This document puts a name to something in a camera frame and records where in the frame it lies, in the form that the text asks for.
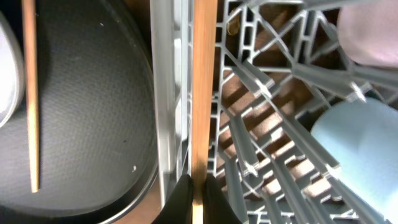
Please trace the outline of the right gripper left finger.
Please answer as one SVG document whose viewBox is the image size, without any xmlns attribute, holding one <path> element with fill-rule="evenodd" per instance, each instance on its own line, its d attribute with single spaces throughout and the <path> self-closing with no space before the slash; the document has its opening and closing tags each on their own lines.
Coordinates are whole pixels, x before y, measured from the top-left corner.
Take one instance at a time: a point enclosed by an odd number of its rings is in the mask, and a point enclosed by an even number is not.
<svg viewBox="0 0 398 224">
<path fill-rule="evenodd" d="M 190 224 L 192 203 L 193 180 L 185 174 L 178 180 L 168 201 L 152 224 Z"/>
</svg>

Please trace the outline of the wooden chopstick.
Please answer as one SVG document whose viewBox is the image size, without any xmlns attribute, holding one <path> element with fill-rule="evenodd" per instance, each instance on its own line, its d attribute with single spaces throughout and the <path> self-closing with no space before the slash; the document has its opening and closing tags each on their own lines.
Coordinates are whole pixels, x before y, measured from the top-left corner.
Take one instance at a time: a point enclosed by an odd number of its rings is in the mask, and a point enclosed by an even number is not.
<svg viewBox="0 0 398 224">
<path fill-rule="evenodd" d="M 211 99 L 215 62 L 217 0 L 194 2 L 192 67 L 192 223 L 201 224 L 208 166 Z"/>
<path fill-rule="evenodd" d="M 31 192 L 39 191 L 40 182 L 40 134 L 39 94 L 37 78 L 37 44 L 35 1 L 22 0 L 22 23 L 24 31 L 25 94 L 27 105 L 27 132 L 30 164 Z"/>
</svg>

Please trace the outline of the pink cup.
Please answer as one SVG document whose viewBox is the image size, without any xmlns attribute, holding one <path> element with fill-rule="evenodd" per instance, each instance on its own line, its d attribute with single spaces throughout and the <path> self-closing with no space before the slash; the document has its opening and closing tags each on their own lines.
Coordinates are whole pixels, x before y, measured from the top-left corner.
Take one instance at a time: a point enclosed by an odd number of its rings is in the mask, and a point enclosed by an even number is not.
<svg viewBox="0 0 398 224">
<path fill-rule="evenodd" d="M 343 6 L 337 33 L 343 51 L 354 62 L 397 68 L 397 1 Z"/>
</svg>

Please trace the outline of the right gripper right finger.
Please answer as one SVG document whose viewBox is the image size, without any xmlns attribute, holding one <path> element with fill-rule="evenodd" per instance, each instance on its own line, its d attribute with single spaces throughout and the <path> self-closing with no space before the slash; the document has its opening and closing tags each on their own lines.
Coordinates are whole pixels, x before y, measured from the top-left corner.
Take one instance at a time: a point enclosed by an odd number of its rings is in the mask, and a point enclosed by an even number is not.
<svg viewBox="0 0 398 224">
<path fill-rule="evenodd" d="M 204 224 L 241 224 L 213 175 L 207 174 L 202 193 Z"/>
</svg>

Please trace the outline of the blue cup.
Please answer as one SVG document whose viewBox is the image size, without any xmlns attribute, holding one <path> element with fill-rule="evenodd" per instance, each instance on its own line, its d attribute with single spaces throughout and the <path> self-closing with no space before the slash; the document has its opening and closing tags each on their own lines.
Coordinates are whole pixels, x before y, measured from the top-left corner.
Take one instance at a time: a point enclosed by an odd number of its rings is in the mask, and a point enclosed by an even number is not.
<svg viewBox="0 0 398 224">
<path fill-rule="evenodd" d="M 342 101 L 317 119 L 311 134 L 340 163 L 339 179 L 397 223 L 397 110 L 374 98 Z"/>
</svg>

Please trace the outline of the grey plate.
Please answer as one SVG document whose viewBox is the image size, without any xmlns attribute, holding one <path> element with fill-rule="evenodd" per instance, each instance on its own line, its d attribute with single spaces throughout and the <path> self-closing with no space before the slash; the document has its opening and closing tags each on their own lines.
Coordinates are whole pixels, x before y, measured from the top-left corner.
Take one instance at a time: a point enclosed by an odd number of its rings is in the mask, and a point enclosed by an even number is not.
<svg viewBox="0 0 398 224">
<path fill-rule="evenodd" d="M 16 36 L 1 13 L 1 127 L 19 107 L 25 93 L 24 59 Z"/>
</svg>

